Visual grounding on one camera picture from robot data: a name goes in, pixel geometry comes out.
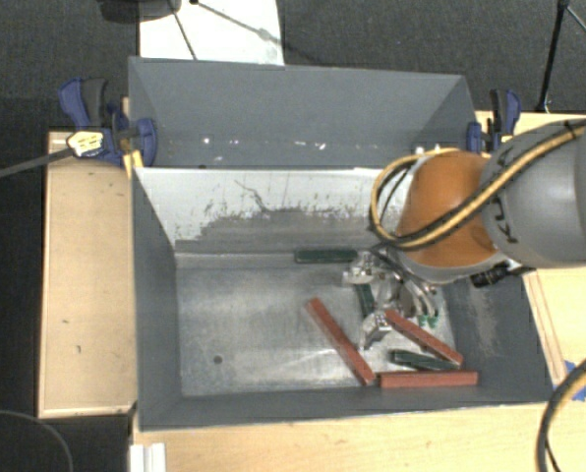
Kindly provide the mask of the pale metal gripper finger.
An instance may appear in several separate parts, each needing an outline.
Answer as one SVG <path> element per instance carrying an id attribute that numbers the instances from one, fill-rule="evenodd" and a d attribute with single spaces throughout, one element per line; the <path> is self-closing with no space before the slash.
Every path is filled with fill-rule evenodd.
<path id="1" fill-rule="evenodd" d="M 358 348 L 368 350 L 392 331 L 393 328 L 387 321 L 385 312 L 372 312 L 362 321 Z"/>
<path id="2" fill-rule="evenodd" d="M 377 269 L 375 256 L 370 252 L 361 252 L 342 273 L 342 284 L 370 284 L 375 278 Z"/>

